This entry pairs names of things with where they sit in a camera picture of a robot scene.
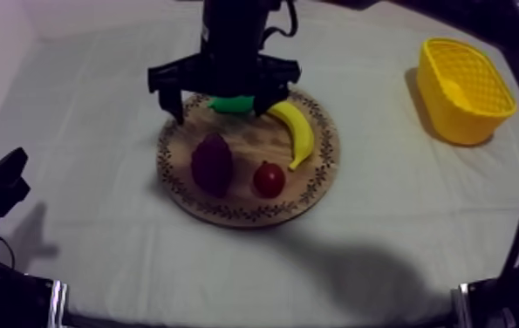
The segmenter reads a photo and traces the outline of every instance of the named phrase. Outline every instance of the plum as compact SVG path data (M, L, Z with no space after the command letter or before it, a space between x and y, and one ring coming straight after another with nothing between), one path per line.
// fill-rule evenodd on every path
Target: plum
M223 198L233 180L233 154L229 144L218 133L211 133L192 153L192 176L198 187Z

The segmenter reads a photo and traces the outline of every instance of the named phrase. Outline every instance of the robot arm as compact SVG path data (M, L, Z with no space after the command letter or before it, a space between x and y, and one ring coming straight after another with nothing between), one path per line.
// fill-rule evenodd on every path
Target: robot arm
M292 36L296 12L293 2L287 3L294 24L291 33L283 34ZM200 52L148 70L149 92L158 93L161 108L182 124L182 90L217 97L254 96L257 115L286 99L288 83L300 78L297 61L259 54L264 39L281 31L264 31L270 10L280 5L281 0L205 1Z

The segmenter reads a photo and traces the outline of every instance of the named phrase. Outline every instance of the decorative leaf border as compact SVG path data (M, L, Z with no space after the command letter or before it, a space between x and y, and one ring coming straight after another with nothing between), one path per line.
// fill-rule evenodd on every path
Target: decorative leaf border
M184 105L184 119L188 117L192 108L198 107L209 99L209 96L201 94L192 96ZM209 202L198 201L188 191L184 182L172 175L174 167L170 163L172 154L169 150L169 143L179 127L175 121L172 121L163 129L158 142L157 165L161 181L169 187L170 192L180 197L184 205L189 208L195 208L196 211L205 215L218 215L226 220L249 220L251 222L257 222L258 220L271 218L282 213L292 213L292 211L298 208L298 205L308 206L310 202L317 197L318 190L327 179L331 178L331 167L335 164L335 160L333 159L335 150L332 145L332 138L334 137L334 132L332 131L333 125L329 122L327 115L324 114L320 105L316 101L305 97L301 92L290 90L289 99L308 107L310 116L316 121L316 124L322 131L319 145L319 156L322 165L315 167L314 178L309 180L305 191L300 194L300 198L297 202L282 202L277 205L258 206L255 209L249 210L246 208L231 208L228 205L213 205Z

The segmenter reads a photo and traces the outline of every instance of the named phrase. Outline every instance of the table surface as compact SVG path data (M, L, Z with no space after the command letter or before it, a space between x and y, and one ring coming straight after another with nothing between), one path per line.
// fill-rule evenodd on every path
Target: table surface
M196 52L201 5L184 3L28 56L0 112L0 157L30 155L31 193L0 222L17 268L69 283L73 311L226 327L412 322L448 311L458 284L496 276L519 215L519 111L489 143L453 147L428 132L413 77L426 38L466 40L519 107L502 56L390 3L297 9L297 36L266 52L300 62L298 87L338 126L338 177L314 209L241 232L196 221L159 190L169 116L146 69ZM289 24L285 10L270 21Z

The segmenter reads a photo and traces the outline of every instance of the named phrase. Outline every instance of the green object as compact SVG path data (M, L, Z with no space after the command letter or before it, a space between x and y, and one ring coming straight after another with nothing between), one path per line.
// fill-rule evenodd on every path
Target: green object
M246 113L253 109L253 97L215 98L210 108L218 113Z

